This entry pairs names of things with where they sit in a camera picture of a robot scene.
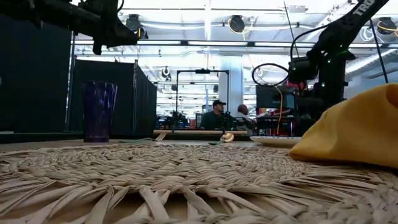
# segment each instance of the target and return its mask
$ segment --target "black cable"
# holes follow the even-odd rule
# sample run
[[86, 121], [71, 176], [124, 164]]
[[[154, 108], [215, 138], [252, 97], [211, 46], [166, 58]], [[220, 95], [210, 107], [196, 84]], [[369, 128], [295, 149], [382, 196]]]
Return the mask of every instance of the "black cable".
[[253, 79], [253, 82], [255, 84], [257, 84], [259, 86], [277, 86], [277, 85], [283, 84], [283, 83], [285, 83], [287, 81], [287, 76], [286, 76], [286, 78], [284, 78], [282, 81], [280, 81], [279, 83], [273, 84], [273, 85], [260, 84], [259, 82], [257, 82], [257, 80], [254, 78], [254, 75], [256, 74], [256, 70], [259, 69], [260, 67], [263, 67], [263, 66], [266, 66], [266, 65], [275, 66], [275, 67], [278, 67], [278, 68], [280, 68], [282, 70], [285, 70], [285, 72], [287, 72], [287, 73], [289, 72], [289, 70], [287, 68], [285, 68], [285, 67], [283, 67], [281, 65], [275, 64], [275, 63], [263, 63], [263, 64], [260, 64], [256, 68], [254, 68], [253, 71], [251, 72], [251, 78]]
[[[294, 40], [294, 34], [293, 34], [293, 28], [292, 28], [292, 24], [290, 23], [290, 18], [289, 18], [289, 13], [287, 12], [287, 7], [286, 7], [286, 2], [284, 1], [284, 5], [285, 5], [285, 12], [286, 12], [286, 16], [287, 16], [287, 22], [289, 22], [289, 27], [290, 27], [290, 33], [292, 34], [292, 38]], [[297, 45], [296, 46], [296, 52], [297, 52], [297, 56], [299, 57], [299, 50], [297, 49]]]
[[120, 5], [118, 12], [120, 12], [120, 10], [122, 10], [123, 6], [124, 6], [124, 0], [122, 0], [122, 4]]
[[370, 23], [371, 23], [371, 28], [372, 28], [372, 33], [373, 33], [374, 41], [375, 41], [375, 43], [376, 43], [377, 52], [378, 52], [378, 54], [379, 54], [379, 59], [380, 59], [381, 68], [383, 69], [384, 79], [385, 79], [386, 83], [388, 83], [388, 77], [387, 77], [386, 68], [385, 68], [385, 66], [384, 66], [383, 57], [381, 56], [381, 51], [380, 51], [380, 46], [379, 46], [379, 40], [377, 39], [376, 31], [374, 30], [374, 25], [373, 25], [372, 19], [370, 19], [369, 21], [370, 21]]
[[290, 60], [293, 59], [293, 48], [294, 48], [294, 45], [296, 44], [296, 41], [297, 41], [299, 38], [301, 38], [302, 36], [307, 35], [307, 34], [309, 34], [309, 33], [311, 33], [311, 32], [315, 32], [315, 31], [317, 31], [317, 30], [326, 28], [326, 27], [328, 27], [328, 26], [329, 26], [329, 24], [323, 25], [323, 26], [317, 27], [317, 28], [315, 28], [315, 29], [305, 31], [304, 33], [298, 35], [298, 36], [293, 40], [292, 45], [290, 46]]

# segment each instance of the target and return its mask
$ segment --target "purple glass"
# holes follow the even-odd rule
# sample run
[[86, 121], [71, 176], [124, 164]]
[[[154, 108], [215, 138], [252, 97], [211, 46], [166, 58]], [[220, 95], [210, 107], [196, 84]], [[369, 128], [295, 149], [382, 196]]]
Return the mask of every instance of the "purple glass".
[[108, 142], [118, 86], [112, 83], [83, 83], [84, 142]]

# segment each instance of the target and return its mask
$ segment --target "white column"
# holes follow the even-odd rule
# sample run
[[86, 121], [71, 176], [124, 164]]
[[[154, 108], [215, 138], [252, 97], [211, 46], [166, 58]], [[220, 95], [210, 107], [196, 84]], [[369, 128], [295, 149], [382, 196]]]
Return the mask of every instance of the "white column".
[[218, 75], [218, 96], [222, 102], [227, 103], [224, 111], [231, 116], [236, 116], [238, 106], [243, 104], [243, 67], [242, 56], [223, 56], [220, 60], [220, 70], [229, 70], [229, 99], [227, 101], [228, 76], [225, 73]]

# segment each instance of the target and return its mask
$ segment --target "yellow cloth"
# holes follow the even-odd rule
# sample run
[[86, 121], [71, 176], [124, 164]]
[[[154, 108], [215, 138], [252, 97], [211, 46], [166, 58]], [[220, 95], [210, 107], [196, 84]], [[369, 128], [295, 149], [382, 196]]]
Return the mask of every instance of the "yellow cloth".
[[398, 84], [368, 90], [326, 110], [289, 156], [398, 168]]

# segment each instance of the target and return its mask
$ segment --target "white plate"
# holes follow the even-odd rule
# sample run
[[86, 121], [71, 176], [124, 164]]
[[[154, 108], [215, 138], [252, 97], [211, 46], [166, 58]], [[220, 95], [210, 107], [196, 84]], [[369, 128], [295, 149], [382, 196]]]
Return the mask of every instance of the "white plate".
[[300, 141], [300, 137], [276, 137], [276, 136], [251, 136], [252, 141], [265, 146], [293, 147]]

